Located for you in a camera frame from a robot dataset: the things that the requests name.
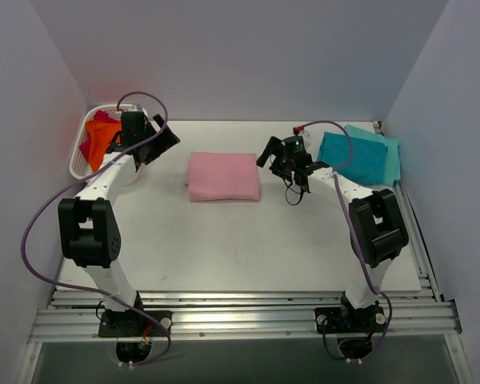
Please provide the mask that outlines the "pink t-shirt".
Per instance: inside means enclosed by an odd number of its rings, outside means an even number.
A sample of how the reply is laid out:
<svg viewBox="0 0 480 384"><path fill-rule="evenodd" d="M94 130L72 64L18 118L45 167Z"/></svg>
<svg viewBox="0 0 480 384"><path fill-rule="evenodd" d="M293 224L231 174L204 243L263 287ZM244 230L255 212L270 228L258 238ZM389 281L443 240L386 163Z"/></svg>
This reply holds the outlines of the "pink t-shirt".
<svg viewBox="0 0 480 384"><path fill-rule="evenodd" d="M192 152L186 171L191 202L258 201L261 184L254 154Z"/></svg>

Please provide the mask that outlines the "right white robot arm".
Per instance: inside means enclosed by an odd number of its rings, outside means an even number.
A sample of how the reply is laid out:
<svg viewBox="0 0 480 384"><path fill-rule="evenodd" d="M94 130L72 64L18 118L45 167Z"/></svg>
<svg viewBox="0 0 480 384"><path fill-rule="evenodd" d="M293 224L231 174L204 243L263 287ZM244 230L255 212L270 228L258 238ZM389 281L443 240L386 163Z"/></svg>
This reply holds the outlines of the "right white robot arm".
<svg viewBox="0 0 480 384"><path fill-rule="evenodd" d="M347 305L339 311L340 323L357 330L368 320L368 307L382 295L386 272L409 235L392 190L373 190L352 182L307 152L301 135L280 139L272 136L256 164L279 177L300 198L313 194L342 209L350 234L350 244L359 268L343 294Z"/></svg>

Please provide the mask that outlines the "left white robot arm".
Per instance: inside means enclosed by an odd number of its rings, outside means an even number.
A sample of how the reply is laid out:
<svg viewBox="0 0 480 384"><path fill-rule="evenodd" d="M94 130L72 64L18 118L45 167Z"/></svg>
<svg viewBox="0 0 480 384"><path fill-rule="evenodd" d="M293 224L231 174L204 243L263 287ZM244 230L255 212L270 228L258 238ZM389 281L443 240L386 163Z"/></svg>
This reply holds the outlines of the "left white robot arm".
<svg viewBox="0 0 480 384"><path fill-rule="evenodd" d="M102 159L92 158L97 176L74 197L58 204L63 256L82 268L104 298L105 308L117 316L117 327L139 334L146 324L142 301L119 262L122 237L113 205L127 181L173 146L179 137L156 114L124 112L119 122L90 121L87 133Z"/></svg>

